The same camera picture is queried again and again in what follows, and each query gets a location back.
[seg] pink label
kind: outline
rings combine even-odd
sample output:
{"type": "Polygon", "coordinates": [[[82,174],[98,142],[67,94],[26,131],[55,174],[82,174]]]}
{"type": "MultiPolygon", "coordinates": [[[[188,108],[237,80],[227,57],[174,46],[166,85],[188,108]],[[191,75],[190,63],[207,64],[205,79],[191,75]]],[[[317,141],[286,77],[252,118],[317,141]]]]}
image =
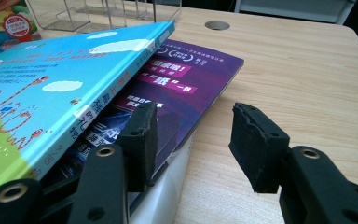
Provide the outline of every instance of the pink label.
{"type": "Polygon", "coordinates": [[[187,86],[186,84],[180,83],[178,80],[171,79],[169,77],[159,77],[156,75],[150,75],[148,73],[142,73],[140,76],[136,77],[138,80],[163,86],[167,89],[175,90],[179,93],[194,93],[197,90],[197,87],[187,86]]]}
{"type": "Polygon", "coordinates": [[[191,69],[191,66],[157,59],[149,60],[145,68],[147,71],[155,74],[162,74],[169,77],[182,77],[191,69]]]}

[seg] children's book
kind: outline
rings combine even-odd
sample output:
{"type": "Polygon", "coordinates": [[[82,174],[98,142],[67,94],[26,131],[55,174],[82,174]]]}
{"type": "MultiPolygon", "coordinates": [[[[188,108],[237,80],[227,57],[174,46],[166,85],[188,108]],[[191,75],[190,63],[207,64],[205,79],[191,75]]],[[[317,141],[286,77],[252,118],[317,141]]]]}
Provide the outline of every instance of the children's book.
{"type": "MultiPolygon", "coordinates": [[[[114,143],[136,106],[150,101],[158,103],[158,176],[243,63],[214,49],[168,39],[42,182],[80,173],[90,149],[114,143]]],[[[129,196],[130,203],[135,198],[129,196]]]]}
{"type": "Polygon", "coordinates": [[[25,0],[0,0],[0,52],[20,42],[39,39],[41,36],[25,0]]]}
{"type": "Polygon", "coordinates": [[[0,53],[0,185],[40,179],[173,31],[163,21],[0,53]]]}

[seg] purple book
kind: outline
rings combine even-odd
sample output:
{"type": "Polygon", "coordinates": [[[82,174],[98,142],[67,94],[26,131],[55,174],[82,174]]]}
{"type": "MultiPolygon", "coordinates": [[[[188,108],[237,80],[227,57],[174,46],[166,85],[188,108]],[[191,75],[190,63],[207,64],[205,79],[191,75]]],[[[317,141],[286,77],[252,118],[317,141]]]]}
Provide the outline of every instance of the purple book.
{"type": "Polygon", "coordinates": [[[242,65],[243,59],[214,49],[166,40],[69,147],[45,181],[80,173],[90,149],[114,143],[135,107],[150,101],[158,103],[156,174],[194,132],[242,65]]]}

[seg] wooden table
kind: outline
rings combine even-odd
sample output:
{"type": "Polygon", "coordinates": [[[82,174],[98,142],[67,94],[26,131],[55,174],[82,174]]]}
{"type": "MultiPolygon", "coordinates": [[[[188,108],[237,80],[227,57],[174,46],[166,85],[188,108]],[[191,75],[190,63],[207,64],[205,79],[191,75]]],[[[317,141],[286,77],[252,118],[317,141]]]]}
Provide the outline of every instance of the wooden table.
{"type": "Polygon", "coordinates": [[[279,195],[253,193],[227,146],[235,102],[258,107],[289,134],[290,147],[320,149],[358,184],[358,37],[353,30],[183,8],[171,38],[245,60],[197,129],[175,223],[283,222],[279,195]],[[207,21],[225,21],[230,28],[210,30],[207,21]]]}

